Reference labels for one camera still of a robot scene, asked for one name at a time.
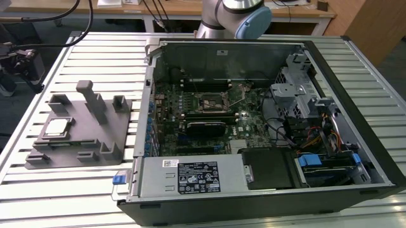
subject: metal work surface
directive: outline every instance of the metal work surface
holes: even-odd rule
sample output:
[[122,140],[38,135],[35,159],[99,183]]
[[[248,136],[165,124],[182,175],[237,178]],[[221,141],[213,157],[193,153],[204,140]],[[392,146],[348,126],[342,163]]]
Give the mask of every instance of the metal work surface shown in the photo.
[[[66,48],[0,156],[0,228],[103,227],[135,228],[134,220],[111,199],[113,176],[133,166],[133,153],[146,72],[145,44],[167,34],[90,33]],[[175,34],[174,38],[192,38]],[[264,36],[264,39],[313,40],[401,170],[406,173],[406,103],[352,42],[340,37]],[[117,166],[27,170],[26,157],[51,108],[53,94],[77,93],[79,80],[91,80],[105,99],[133,100],[125,162]],[[376,199],[340,213],[226,221],[177,227],[405,227],[406,196]]]

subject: blue connector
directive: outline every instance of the blue connector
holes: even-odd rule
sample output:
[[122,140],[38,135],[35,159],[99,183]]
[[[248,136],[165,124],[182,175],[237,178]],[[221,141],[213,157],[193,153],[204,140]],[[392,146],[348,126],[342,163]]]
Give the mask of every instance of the blue connector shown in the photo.
[[360,157],[358,153],[353,153],[353,158],[354,158],[356,164],[360,165],[361,164],[361,157]]
[[146,150],[146,151],[150,151],[150,149],[151,149],[151,144],[150,144],[150,143],[146,143],[146,145],[145,145],[145,150]]
[[126,175],[114,176],[114,185],[126,184]]
[[308,165],[322,165],[322,161],[317,154],[304,154],[300,157],[300,164],[302,167]]

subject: black plastic frame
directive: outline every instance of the black plastic frame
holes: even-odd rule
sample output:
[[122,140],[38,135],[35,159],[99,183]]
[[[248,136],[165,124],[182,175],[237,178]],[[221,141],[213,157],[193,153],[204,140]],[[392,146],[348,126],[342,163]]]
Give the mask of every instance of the black plastic frame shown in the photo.
[[[185,39],[185,38],[162,38],[161,41],[200,41],[202,39]],[[286,216],[298,214],[316,214],[337,212],[352,205],[369,200],[385,198],[389,195],[406,189],[406,178],[391,157],[387,148],[384,147],[360,109],[357,108],[321,52],[317,49],[313,41],[302,40],[236,40],[236,39],[205,39],[205,42],[262,42],[262,43],[301,43],[309,51],[312,58],[317,62],[317,66],[326,78],[332,87],[333,93],[340,100],[348,116],[353,120],[353,124],[362,136],[364,141],[384,169],[384,172],[395,184],[393,186],[384,187],[365,187],[360,189],[346,190],[321,190],[317,192],[286,193],[278,195],[261,195],[261,196],[241,196],[241,197],[222,197],[209,199],[178,199],[163,200],[151,202],[155,207],[151,211],[143,209],[143,205],[150,205],[149,202],[127,203],[125,200],[118,202],[119,208],[135,219],[142,226],[151,225],[171,225],[177,223],[192,222],[209,222],[233,219],[253,219],[273,216]],[[274,208],[266,209],[269,205],[277,205],[278,210]],[[284,205],[289,204],[290,207],[284,209]],[[188,214],[194,215],[194,207],[198,207],[201,215],[190,217]],[[237,214],[232,215],[228,210],[234,211]]]

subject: white paper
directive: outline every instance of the white paper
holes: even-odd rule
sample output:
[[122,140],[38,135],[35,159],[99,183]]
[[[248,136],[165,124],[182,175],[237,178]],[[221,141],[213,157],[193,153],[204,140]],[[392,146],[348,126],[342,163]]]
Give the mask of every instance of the white paper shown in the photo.
[[122,0],[99,0],[98,8],[121,8]]

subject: wooden desk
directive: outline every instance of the wooden desk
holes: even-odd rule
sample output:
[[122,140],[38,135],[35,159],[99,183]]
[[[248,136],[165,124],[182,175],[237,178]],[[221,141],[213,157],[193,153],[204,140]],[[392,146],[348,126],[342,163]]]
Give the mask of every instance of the wooden desk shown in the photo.
[[[146,0],[157,14],[157,9],[153,0]],[[93,0],[95,7],[95,18],[102,19],[143,19],[147,32],[154,32],[154,17],[146,8],[146,4],[127,5],[122,8],[99,9],[98,0]],[[75,0],[13,0],[11,7],[6,12],[0,13],[5,17],[47,17],[55,13],[65,12],[73,7]],[[202,3],[192,0],[162,0],[165,9],[170,15],[170,19],[179,20],[201,20]],[[82,0],[81,5],[69,18],[87,18],[89,17],[89,1]],[[292,18],[289,9],[273,10],[273,22],[298,22],[316,23],[313,35],[324,35],[326,27],[336,13],[309,9],[306,6],[292,7]]]

